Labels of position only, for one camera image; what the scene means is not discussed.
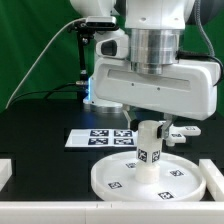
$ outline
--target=metal cylinder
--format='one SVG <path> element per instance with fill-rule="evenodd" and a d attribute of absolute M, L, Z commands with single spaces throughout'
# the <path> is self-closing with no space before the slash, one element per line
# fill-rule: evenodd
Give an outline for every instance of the metal cylinder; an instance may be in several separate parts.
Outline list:
<path fill-rule="evenodd" d="M 173 64 L 179 50 L 181 30 L 131 29 L 132 70 L 143 74 L 162 74 L 162 65 Z"/>

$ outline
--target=green screen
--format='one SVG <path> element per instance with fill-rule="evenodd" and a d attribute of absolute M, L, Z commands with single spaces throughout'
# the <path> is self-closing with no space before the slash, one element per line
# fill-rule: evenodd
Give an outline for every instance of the green screen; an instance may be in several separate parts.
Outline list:
<path fill-rule="evenodd" d="M 69 0 L 0 0 L 0 111 L 50 39 L 79 15 Z M 224 61 L 224 12 L 205 26 L 216 56 Z M 188 26 L 184 49 L 207 52 L 196 27 Z M 93 72 L 93 44 L 85 50 L 87 70 Z M 18 94 L 51 90 L 79 78 L 76 34 L 64 31 L 35 67 Z M 224 83 L 218 87 L 218 111 L 224 115 Z M 43 97 L 32 95 L 30 98 Z M 55 94 L 54 97 L 76 97 Z"/>

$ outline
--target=black tabletop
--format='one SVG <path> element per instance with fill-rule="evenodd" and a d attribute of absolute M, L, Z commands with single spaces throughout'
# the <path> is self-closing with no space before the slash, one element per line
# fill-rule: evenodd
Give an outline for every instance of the black tabletop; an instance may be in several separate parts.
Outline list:
<path fill-rule="evenodd" d="M 160 113 L 138 111 L 142 120 L 161 120 Z M 224 118 L 215 114 L 197 125 L 202 134 L 187 138 L 164 152 L 187 158 L 212 159 L 224 171 Z M 0 192 L 0 201 L 95 201 L 90 170 L 99 159 L 134 148 L 65 148 L 71 129 L 126 129 L 123 114 L 100 114 L 82 109 L 74 100 L 23 100 L 0 114 L 0 158 L 11 158 L 13 175 Z"/>

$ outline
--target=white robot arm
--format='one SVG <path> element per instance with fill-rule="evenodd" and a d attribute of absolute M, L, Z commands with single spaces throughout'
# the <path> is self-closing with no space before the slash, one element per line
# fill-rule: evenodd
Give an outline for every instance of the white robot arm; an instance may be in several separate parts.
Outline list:
<path fill-rule="evenodd" d="M 70 1 L 83 15 L 102 19 L 111 14 L 116 4 L 114 0 Z M 219 65 L 176 59 L 194 3 L 195 0 L 125 1 L 128 35 L 121 32 L 113 37 L 114 32 L 109 32 L 105 39 L 101 35 L 96 45 L 99 60 L 91 78 L 92 95 L 198 120 L 211 116 L 216 110 Z"/>

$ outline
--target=white round tray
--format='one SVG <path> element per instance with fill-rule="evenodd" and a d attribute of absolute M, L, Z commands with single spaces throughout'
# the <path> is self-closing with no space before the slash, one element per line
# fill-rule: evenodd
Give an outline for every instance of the white round tray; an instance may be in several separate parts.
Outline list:
<path fill-rule="evenodd" d="M 97 162 L 91 171 L 94 192 L 105 201 L 199 201 L 206 181 L 199 167 L 181 157 L 161 154 L 160 180 L 135 180 L 136 152 L 114 154 Z"/>

